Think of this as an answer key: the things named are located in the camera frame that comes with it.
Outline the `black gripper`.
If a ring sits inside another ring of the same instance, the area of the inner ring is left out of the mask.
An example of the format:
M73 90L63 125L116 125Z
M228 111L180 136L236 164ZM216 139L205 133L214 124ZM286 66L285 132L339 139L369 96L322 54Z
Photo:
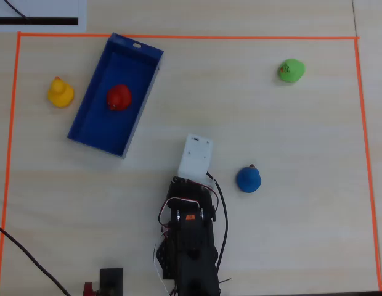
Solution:
M172 221L177 221L177 214L203 211L205 220L216 221L216 205L212 196L216 191L204 184L175 176L168 189L167 206Z

